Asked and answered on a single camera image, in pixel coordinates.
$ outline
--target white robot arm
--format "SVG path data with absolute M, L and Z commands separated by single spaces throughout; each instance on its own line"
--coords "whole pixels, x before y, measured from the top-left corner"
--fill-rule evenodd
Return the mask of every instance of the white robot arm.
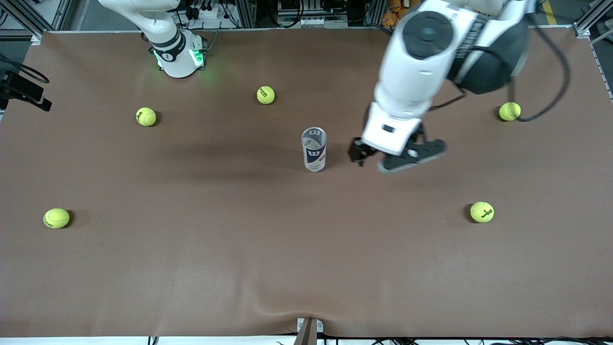
M 181 0 L 98 0 L 138 26 L 151 45 L 158 65 L 174 78 L 190 76 L 204 66 L 206 40 L 189 30 L 179 29 L 168 10 Z
M 496 9 L 494 2 L 474 1 Z M 521 70 L 528 42 L 523 21 L 535 0 L 507 0 L 494 19 L 456 4 L 471 0 L 426 0 L 392 33 L 381 63 L 375 100 L 361 138 L 349 148 L 353 162 L 377 151 L 384 173 L 438 158 L 443 141 L 428 142 L 421 118 L 445 79 L 476 94 L 497 90 Z

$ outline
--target yellow-green tennis ball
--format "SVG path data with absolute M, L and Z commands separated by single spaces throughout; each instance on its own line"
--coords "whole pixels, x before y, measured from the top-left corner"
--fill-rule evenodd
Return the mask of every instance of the yellow-green tennis ball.
M 158 117 L 155 115 L 155 111 L 151 108 L 140 108 L 136 112 L 136 121 L 145 127 L 149 127 L 155 123 Z
M 260 87 L 257 89 L 257 100 L 262 104 L 270 104 L 275 100 L 275 91 L 272 87 Z
M 45 225 L 51 229 L 63 228 L 70 221 L 70 215 L 65 209 L 50 209 L 42 217 Z
M 485 201 L 480 201 L 470 208 L 470 216 L 479 223 L 487 223 L 494 218 L 494 208 Z
M 521 113 L 522 108 L 515 102 L 504 103 L 498 111 L 498 115 L 500 115 L 500 118 L 504 121 L 513 121 L 518 118 Z

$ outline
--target black circular cap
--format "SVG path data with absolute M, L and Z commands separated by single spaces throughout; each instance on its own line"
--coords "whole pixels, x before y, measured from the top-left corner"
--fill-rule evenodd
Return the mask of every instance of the black circular cap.
M 451 22 L 438 12 L 425 11 L 412 16 L 402 29 L 406 52 L 418 60 L 441 53 L 454 38 Z

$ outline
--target table surface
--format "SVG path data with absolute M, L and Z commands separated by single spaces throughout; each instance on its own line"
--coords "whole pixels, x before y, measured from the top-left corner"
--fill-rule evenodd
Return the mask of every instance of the table surface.
M 277 334 L 304 316 L 335 336 L 610 335 L 613 104 L 588 42 L 547 32 L 573 70 L 551 113 L 503 123 L 504 90 L 469 95 L 425 117 L 446 154 L 391 176 L 345 153 L 379 31 L 221 33 L 180 80 L 136 34 L 46 34 L 26 64 L 51 112 L 12 101 L 0 125 L 0 336 Z M 533 36 L 524 115 L 560 71 Z M 308 126 L 329 135 L 316 174 Z M 488 224 L 466 217 L 480 200 Z M 53 207 L 69 228 L 45 227 Z

